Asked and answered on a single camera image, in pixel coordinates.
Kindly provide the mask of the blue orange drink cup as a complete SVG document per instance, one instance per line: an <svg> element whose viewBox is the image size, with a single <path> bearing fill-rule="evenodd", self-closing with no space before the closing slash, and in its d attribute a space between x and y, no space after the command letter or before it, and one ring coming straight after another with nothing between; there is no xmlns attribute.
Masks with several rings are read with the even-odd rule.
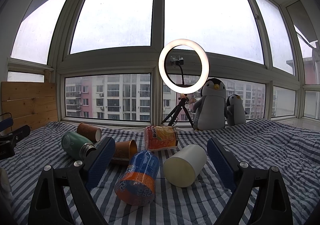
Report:
<svg viewBox="0 0 320 225"><path fill-rule="evenodd" d="M117 181L114 192L127 204L148 205L155 198L158 171L158 157L148 150L142 150L132 157L124 174Z"/></svg>

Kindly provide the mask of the brown paper cup near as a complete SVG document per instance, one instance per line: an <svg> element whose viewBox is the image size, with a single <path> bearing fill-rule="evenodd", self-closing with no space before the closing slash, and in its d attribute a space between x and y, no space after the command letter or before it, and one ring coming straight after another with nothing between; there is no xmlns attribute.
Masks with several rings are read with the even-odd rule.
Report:
<svg viewBox="0 0 320 225"><path fill-rule="evenodd" d="M116 142L116 151L112 160L130 161L137 152L138 148L135 140Z"/></svg>

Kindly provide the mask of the wooden headboard panel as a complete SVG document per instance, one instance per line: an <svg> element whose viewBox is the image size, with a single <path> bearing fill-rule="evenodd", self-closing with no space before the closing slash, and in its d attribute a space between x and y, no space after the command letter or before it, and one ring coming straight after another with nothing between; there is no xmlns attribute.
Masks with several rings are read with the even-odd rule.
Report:
<svg viewBox="0 0 320 225"><path fill-rule="evenodd" d="M5 133L24 125L35 130L57 120L55 83L1 83L1 121L9 124Z"/></svg>

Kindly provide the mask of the large grey penguin plush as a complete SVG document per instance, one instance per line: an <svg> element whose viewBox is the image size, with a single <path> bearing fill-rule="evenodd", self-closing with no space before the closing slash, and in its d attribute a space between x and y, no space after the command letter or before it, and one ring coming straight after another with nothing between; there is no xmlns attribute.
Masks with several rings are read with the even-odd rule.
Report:
<svg viewBox="0 0 320 225"><path fill-rule="evenodd" d="M193 106L193 128L202 131L224 128L227 108L223 81L218 78L207 79L200 94L201 98Z"/></svg>

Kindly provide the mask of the green thermos bottle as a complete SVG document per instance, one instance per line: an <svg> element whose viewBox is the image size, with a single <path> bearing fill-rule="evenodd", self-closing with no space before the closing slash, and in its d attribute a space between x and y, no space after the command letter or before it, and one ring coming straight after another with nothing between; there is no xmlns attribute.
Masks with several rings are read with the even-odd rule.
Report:
<svg viewBox="0 0 320 225"><path fill-rule="evenodd" d="M61 140L63 150L75 160L84 160L91 152L97 150L86 137L74 131L67 132Z"/></svg>

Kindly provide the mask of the brown paper cup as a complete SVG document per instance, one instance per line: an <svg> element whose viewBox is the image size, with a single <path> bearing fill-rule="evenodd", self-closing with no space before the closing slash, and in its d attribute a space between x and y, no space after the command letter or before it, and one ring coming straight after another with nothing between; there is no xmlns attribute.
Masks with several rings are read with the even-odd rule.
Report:
<svg viewBox="0 0 320 225"><path fill-rule="evenodd" d="M135 140L116 142L116 151L112 160L130 161L137 152L138 148Z"/></svg>
<svg viewBox="0 0 320 225"><path fill-rule="evenodd" d="M101 140L102 131L99 127L92 126L86 123L80 123L77 127L77 133L86 137L93 143Z"/></svg>

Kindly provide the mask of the small grey penguin plush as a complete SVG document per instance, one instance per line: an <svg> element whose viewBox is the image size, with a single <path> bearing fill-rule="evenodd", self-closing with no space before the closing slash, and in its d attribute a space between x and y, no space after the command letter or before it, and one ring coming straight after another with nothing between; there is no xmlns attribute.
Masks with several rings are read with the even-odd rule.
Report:
<svg viewBox="0 0 320 225"><path fill-rule="evenodd" d="M232 94L227 98L227 123L229 126L246 123L246 112L243 107L243 101L237 94Z"/></svg>

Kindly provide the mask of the striped blue white quilt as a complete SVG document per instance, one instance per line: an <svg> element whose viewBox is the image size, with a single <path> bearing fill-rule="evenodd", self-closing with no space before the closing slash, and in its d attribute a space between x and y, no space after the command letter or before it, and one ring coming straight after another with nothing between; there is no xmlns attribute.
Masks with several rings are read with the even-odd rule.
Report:
<svg viewBox="0 0 320 225"><path fill-rule="evenodd" d="M1 161L12 189L12 214L18 224L27 224L37 180L45 165L68 167L72 159L61 147L62 136L76 126L50 122L19 142L15 155ZM213 131L178 130L178 148L210 138L219 140L239 161L254 168L280 169L291 202L294 224L303 224L319 201L319 132L265 119ZM160 170L156 196L150 205L125 204L114 193L122 171L107 168L91 191L109 224L213 224L231 196L212 161L207 161L196 181L187 188L170 184Z"/></svg>

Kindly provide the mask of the brown paper cup far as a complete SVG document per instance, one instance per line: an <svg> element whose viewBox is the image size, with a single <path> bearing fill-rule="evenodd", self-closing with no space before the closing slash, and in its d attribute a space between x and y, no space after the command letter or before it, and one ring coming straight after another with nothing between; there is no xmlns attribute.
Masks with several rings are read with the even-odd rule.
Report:
<svg viewBox="0 0 320 225"><path fill-rule="evenodd" d="M86 123L80 123L77 127L77 133L86 137L93 143L101 140L102 131L99 127L92 126Z"/></svg>

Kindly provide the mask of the white plastic cup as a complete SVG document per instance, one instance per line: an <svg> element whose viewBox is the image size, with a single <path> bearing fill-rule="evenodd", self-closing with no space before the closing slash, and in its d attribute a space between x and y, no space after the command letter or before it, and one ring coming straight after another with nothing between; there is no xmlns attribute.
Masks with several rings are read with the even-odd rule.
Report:
<svg viewBox="0 0 320 225"><path fill-rule="evenodd" d="M201 146L187 145L164 162L164 176L176 187L189 187L195 182L206 161L207 154Z"/></svg>

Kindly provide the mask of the black tripod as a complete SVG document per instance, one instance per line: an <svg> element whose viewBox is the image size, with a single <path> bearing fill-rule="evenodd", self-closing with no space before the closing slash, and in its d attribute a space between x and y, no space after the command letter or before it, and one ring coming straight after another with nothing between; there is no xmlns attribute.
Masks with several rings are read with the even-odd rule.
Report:
<svg viewBox="0 0 320 225"><path fill-rule="evenodd" d="M191 119L191 116L189 115L185 105L189 102L189 98L187 97L187 94L180 94L180 97L178 98L179 103L172 109L172 111L168 114L167 117L163 119L161 124L164 124L167 122L167 120L170 120L168 123L168 126L174 126L178 122L178 116L181 112L181 110L184 111L189 123L191 126L193 126L193 121Z"/></svg>

